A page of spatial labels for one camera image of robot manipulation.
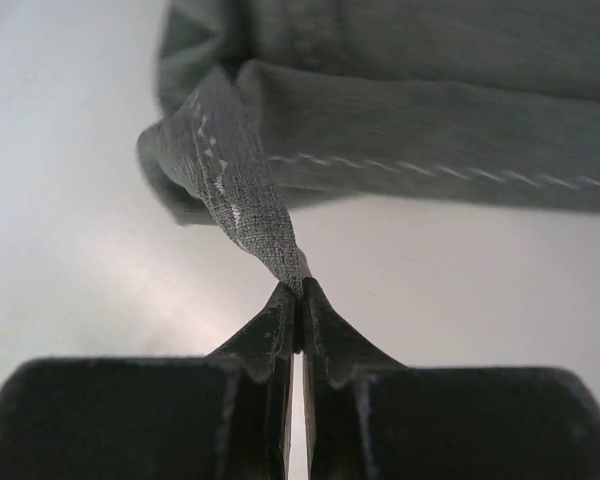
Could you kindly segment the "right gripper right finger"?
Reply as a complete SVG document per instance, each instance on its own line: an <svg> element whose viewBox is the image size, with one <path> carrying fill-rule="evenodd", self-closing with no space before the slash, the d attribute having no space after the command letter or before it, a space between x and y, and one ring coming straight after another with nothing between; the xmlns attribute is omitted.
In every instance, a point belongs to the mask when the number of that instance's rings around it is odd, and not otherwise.
<svg viewBox="0 0 600 480"><path fill-rule="evenodd" d="M600 406L572 372L414 368L304 282L313 479L600 479Z"/></svg>

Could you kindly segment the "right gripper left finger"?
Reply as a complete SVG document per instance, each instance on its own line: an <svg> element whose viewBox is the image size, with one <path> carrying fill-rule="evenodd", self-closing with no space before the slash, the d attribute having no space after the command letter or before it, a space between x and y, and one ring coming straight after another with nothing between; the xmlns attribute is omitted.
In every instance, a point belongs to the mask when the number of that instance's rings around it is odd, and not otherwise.
<svg viewBox="0 0 600 480"><path fill-rule="evenodd" d="M0 389L0 479L284 479L295 295L203 357L38 358Z"/></svg>

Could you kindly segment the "grey cloth napkin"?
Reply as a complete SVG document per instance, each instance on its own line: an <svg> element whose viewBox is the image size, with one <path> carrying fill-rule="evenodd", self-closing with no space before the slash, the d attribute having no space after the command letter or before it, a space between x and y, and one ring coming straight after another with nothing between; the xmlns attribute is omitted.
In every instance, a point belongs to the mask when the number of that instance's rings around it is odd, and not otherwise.
<svg viewBox="0 0 600 480"><path fill-rule="evenodd" d="M295 292L300 190L600 213L600 1L174 1L140 167Z"/></svg>

